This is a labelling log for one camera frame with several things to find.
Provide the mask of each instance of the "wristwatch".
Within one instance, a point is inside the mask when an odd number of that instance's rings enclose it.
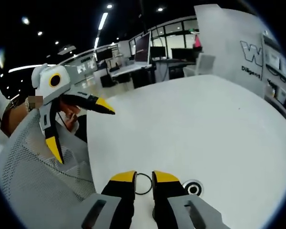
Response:
[[[25,99],[25,108],[26,108],[26,110],[27,110],[27,112],[29,113],[31,110],[33,110],[34,109],[34,107],[31,107],[30,106],[30,103],[29,103],[29,100],[28,100],[28,98],[26,98]]]

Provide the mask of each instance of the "pink object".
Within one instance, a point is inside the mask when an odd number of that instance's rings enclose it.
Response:
[[[197,34],[195,35],[195,48],[201,47],[201,43]]]

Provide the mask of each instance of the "white wall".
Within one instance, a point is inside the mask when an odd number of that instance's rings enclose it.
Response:
[[[214,74],[261,94],[261,33],[269,29],[258,17],[245,12],[222,9],[216,4],[194,8],[203,50],[216,56]],[[243,71],[242,66],[257,76]]]
[[[128,41],[120,41],[118,43],[118,47],[119,47],[119,53],[123,54],[124,58],[128,58],[131,56]]]

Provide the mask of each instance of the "person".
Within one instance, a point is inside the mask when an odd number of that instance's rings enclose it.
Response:
[[[29,103],[28,99],[26,99],[21,105],[12,108],[11,101],[6,99],[0,90],[0,153],[3,150],[5,143],[8,141],[8,138],[30,110],[34,108],[38,109],[41,105],[42,103],[39,102]],[[84,135],[82,133],[76,134],[80,128],[80,124],[77,121],[77,115],[80,112],[80,109],[76,106],[66,105],[60,101],[59,110],[60,115],[56,116],[56,120],[76,136]]]

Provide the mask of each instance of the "round table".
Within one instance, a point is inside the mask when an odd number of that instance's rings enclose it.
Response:
[[[96,191],[136,170],[199,180],[201,198],[232,229],[260,229],[286,197],[286,120],[266,101],[213,75],[171,80],[108,99],[87,114]],[[132,229],[156,229],[152,192],[136,195]]]

